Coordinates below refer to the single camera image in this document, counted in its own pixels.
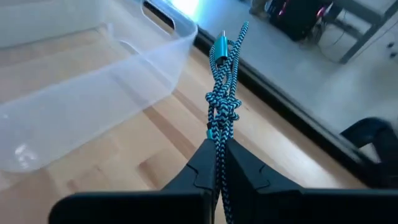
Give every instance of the wood grain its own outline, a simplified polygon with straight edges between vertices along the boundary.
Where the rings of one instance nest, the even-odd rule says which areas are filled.
[[[146,32],[150,34],[146,35],[148,37],[153,35],[149,30]],[[80,55],[78,60],[57,55],[66,49],[79,51],[85,47],[90,51],[82,52],[91,53]],[[34,63],[30,62],[33,56],[60,57],[59,61],[64,63],[43,67],[36,77],[41,82],[24,82],[26,86],[21,90],[0,94],[0,101],[60,82],[129,54],[107,39],[101,28],[2,50],[0,65],[7,65],[6,69],[10,71],[19,69],[22,74],[29,66],[15,65]],[[58,76],[50,77],[48,70],[59,71]],[[0,82],[0,93],[2,88],[3,91],[7,88],[3,81]],[[208,57],[192,49],[178,87],[169,97],[40,170],[29,174],[0,172],[1,222],[46,223],[51,206],[75,192],[161,189],[181,170],[205,138],[208,107],[205,93],[212,88]],[[265,163],[304,187],[364,187],[239,84],[237,98],[243,101],[243,106],[237,110],[241,119],[235,125],[235,138]],[[216,221],[224,223],[220,204]]]

